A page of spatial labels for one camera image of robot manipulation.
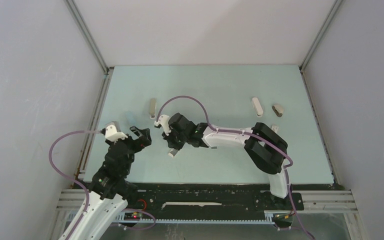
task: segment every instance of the gray wall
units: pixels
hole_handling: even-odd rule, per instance
[[[44,239],[69,183],[51,143],[84,130],[103,73],[63,0],[0,0],[0,240]],[[84,136],[54,150],[72,174]]]
[[[345,1],[306,77],[340,180],[384,239],[384,1]]]

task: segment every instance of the light blue object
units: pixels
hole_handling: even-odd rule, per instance
[[[136,126],[137,127],[135,116],[133,115],[132,111],[126,111],[126,113],[124,115],[125,115],[125,117],[127,119],[128,125],[130,127],[131,126]]]
[[[194,148],[186,144],[175,158],[168,156],[162,129],[149,118],[149,101],[158,99],[157,111],[178,95],[197,98],[206,107],[212,124],[226,128],[253,127],[256,122],[279,126],[278,134],[288,143],[294,161],[288,169],[294,184],[332,184],[333,177],[324,151],[301,73],[296,65],[224,66],[117,66],[112,74],[98,129],[118,121],[129,132],[127,116],[139,128],[150,128],[152,145],[135,155],[127,180],[142,183],[267,184],[243,148]],[[251,104],[257,97],[264,110],[257,117]],[[282,117],[273,104],[284,107]],[[205,122],[198,104],[189,99],[169,103],[163,114],[181,113],[194,123]],[[84,180],[90,181],[102,165],[108,145],[95,137]]]

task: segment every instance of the purple cable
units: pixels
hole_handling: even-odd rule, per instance
[[[269,145],[271,148],[273,148],[274,150],[276,150],[278,153],[280,153],[284,158],[286,158],[288,161],[289,161],[289,164],[283,166],[283,169],[285,171],[285,177],[286,177],[286,185],[288,186],[287,188],[287,193],[289,195],[289,199],[290,199],[290,203],[292,205],[292,209],[295,211],[295,216],[296,216],[296,219],[298,220],[298,223],[299,225],[301,226],[301,230],[305,233],[305,235],[307,235],[308,238],[310,239],[313,239],[315,240],[316,238],[306,230],[306,228],[304,227],[304,224],[302,223],[300,217],[298,216],[298,213],[297,213],[297,208],[295,207],[295,204],[294,204],[294,200],[292,198],[292,192],[291,192],[291,187],[290,187],[290,181],[289,181],[289,174],[288,174],[288,171],[287,171],[287,168],[291,167],[293,164],[294,164],[294,161],[292,161],[291,157],[288,156],[285,152],[283,152],[280,148],[278,148],[277,146],[273,145],[271,142],[269,142],[268,140],[258,136],[258,135],[255,135],[253,133],[249,133],[249,132],[242,132],[242,131],[236,131],[236,130],[230,130],[230,129],[216,129],[215,127],[213,127],[213,125],[210,123],[210,119],[208,117],[208,113],[207,113],[207,110],[205,109],[204,105],[198,101],[196,98],[194,97],[191,97],[191,96],[186,96],[186,95],[180,95],[180,96],[175,96],[175,97],[172,97],[170,98],[168,101],[166,101],[162,106],[161,108],[159,109],[159,112],[158,112],[158,115],[156,117],[156,119],[158,120],[160,118],[160,115],[161,115],[161,112],[163,111],[163,108],[168,104],[170,103],[171,101],[173,100],[176,100],[176,99],[191,99],[191,100],[194,100],[197,104],[199,104],[202,108],[202,110],[204,111],[204,114],[205,114],[205,119],[206,119],[206,123],[208,124],[208,127],[213,130],[213,131],[218,131],[218,132],[222,132],[222,133],[233,133],[233,134],[245,134],[245,135],[248,135],[250,137],[253,137],[253,138],[256,138],[258,139],[259,141]]]
[[[146,211],[143,211],[143,210],[138,210],[138,209],[131,209],[131,208],[125,208],[122,212],[138,212],[138,213],[141,213],[141,214],[145,214],[149,217],[152,218],[153,220],[153,223],[149,226],[146,226],[146,227],[130,227],[130,226],[125,226],[121,223],[113,223],[111,225],[109,225],[110,227],[121,227],[121,226],[124,226],[125,228],[127,229],[130,229],[130,230],[147,230],[147,229],[150,229],[152,228],[153,226],[155,226],[155,224],[157,224],[157,220],[156,218],[149,212],[146,212]]]
[[[61,176],[63,176],[64,178],[66,178],[66,179],[68,179],[68,180],[70,180],[70,181],[76,183],[77,185],[79,185],[79,186],[83,189],[84,193],[86,193],[86,202],[85,202],[84,207],[83,207],[83,212],[86,212],[86,210],[88,209],[88,206],[89,206],[89,191],[88,191],[88,189],[87,189],[86,186],[83,185],[81,182],[77,181],[77,180],[74,179],[73,177],[70,177],[70,176],[66,175],[65,173],[63,173],[62,171],[60,171],[60,170],[58,169],[57,166],[55,166],[54,161],[52,160],[52,151],[54,150],[55,145],[56,145],[61,139],[65,138],[65,137],[67,137],[67,136],[74,135],[74,134],[100,134],[100,133],[101,133],[101,131],[91,131],[91,130],[86,130],[86,131],[84,131],[84,130],[83,130],[83,131],[72,131],[72,132],[66,133],[66,134],[60,136],[58,139],[56,139],[56,140],[52,143],[52,145],[50,146],[50,149],[49,149],[49,155],[48,155],[48,156],[49,156],[49,163],[50,163],[50,165],[52,166],[52,168],[53,168],[59,175],[61,175]],[[139,213],[142,213],[142,214],[145,214],[145,215],[150,216],[150,217],[154,220],[153,224],[151,224],[150,226],[142,227],[142,228],[132,228],[132,227],[128,227],[129,229],[132,229],[132,230],[146,230],[146,229],[150,229],[150,228],[152,228],[152,227],[156,224],[156,219],[155,219],[155,217],[154,217],[153,215],[151,215],[150,213],[148,213],[148,212],[145,212],[145,211],[142,211],[142,210],[128,209],[128,208],[124,209],[122,212],[124,212],[124,211],[127,211],[127,212],[131,212],[131,211],[139,212]],[[71,237],[72,234],[74,233],[74,230],[77,228],[77,226],[79,225],[79,223],[80,223],[80,221],[82,220],[82,218],[83,218],[83,214],[81,214],[81,215],[78,217],[77,221],[75,222],[75,224],[74,224],[73,227],[71,228],[70,232],[67,234],[67,238],[66,238],[65,240],[69,240],[69,239],[70,239],[70,237]]]

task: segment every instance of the purple hose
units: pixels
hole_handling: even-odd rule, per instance
[[[233,134],[245,134],[245,135],[248,135],[250,137],[253,137],[253,138],[256,138],[258,139],[259,141],[269,145],[271,148],[273,148],[274,150],[276,150],[278,153],[280,153],[284,158],[286,158],[288,161],[289,161],[289,164],[283,166],[284,168],[284,171],[285,171],[285,177],[286,177],[286,185],[289,186],[287,188],[287,193],[289,195],[289,199],[290,199],[290,203],[292,205],[292,209],[295,211],[295,216],[296,216],[296,219],[298,220],[298,223],[299,225],[301,226],[301,230],[305,233],[305,235],[307,235],[308,238],[310,239],[313,239],[315,240],[316,238],[306,230],[306,228],[304,227],[300,217],[298,216],[298,213],[297,213],[297,208],[295,207],[295,204],[294,204],[294,201],[293,201],[293,198],[292,198],[292,193],[291,193],[291,187],[290,187],[290,181],[289,181],[289,174],[288,174],[288,171],[287,171],[287,168],[291,167],[293,164],[294,164],[294,161],[292,161],[291,157],[288,156],[285,152],[283,152],[280,148],[278,148],[277,146],[273,145],[271,142],[269,142],[268,140],[258,136],[258,135],[255,135],[253,133],[249,133],[249,132],[242,132],[242,131],[236,131],[236,130],[230,130],[230,129],[216,129],[215,127],[213,127],[213,125],[210,123],[210,119],[208,117],[208,113],[207,113],[207,110],[205,109],[204,105],[198,101],[196,98],[194,97],[191,97],[191,96],[186,96],[186,95],[180,95],[180,96],[175,96],[173,98],[170,98],[168,101],[166,101],[162,106],[161,108],[159,109],[159,112],[158,112],[158,115],[156,117],[156,119],[158,120],[160,118],[160,115],[161,115],[161,112],[163,111],[163,108],[171,101],[173,100],[176,100],[176,99],[191,99],[191,100],[194,100],[197,104],[199,104],[202,108],[202,110],[204,111],[204,114],[205,114],[205,119],[206,119],[206,123],[208,124],[208,127],[213,130],[213,131],[218,131],[218,132],[221,132],[221,133],[233,133]]]
[[[101,131],[72,131],[72,132],[69,132],[69,133],[66,133],[62,136],[60,136],[57,140],[55,140],[52,145],[50,146],[50,149],[49,149],[49,163],[50,165],[52,166],[52,168],[61,176],[63,176],[64,178],[76,183],[77,185],[79,185],[83,190],[84,190],[84,193],[86,193],[86,202],[84,204],[84,207],[83,207],[83,212],[86,212],[86,210],[88,209],[88,206],[89,206],[89,191],[88,189],[86,188],[85,185],[83,185],[81,182],[77,181],[76,179],[74,179],[73,177],[70,177],[68,175],[66,175],[65,173],[63,173],[62,171],[60,171],[58,169],[57,166],[55,166],[54,164],[54,161],[52,160],[52,151],[54,150],[54,147],[55,145],[63,138],[67,137],[67,136],[70,136],[70,135],[74,135],[74,134],[100,134]],[[150,229],[152,228],[155,224],[156,224],[156,219],[153,215],[151,215],[150,213],[148,212],[145,212],[145,211],[142,211],[142,210],[135,210],[135,209],[124,209],[124,211],[127,211],[127,212],[131,212],[131,211],[134,211],[134,212],[139,212],[139,213],[142,213],[142,214],[145,214],[145,215],[148,215],[150,216],[152,219],[153,219],[153,224],[150,225],[150,226],[147,226],[147,227],[142,227],[142,228],[131,228],[131,227],[128,227],[129,229],[132,229],[132,230],[146,230],[146,229]],[[77,226],[79,225],[80,221],[82,220],[83,218],[83,214],[81,214],[77,221],[75,222],[75,224],[73,225],[73,227],[71,228],[70,232],[67,234],[67,238],[65,240],[69,240],[70,237],[72,236],[74,230],[77,228]]]

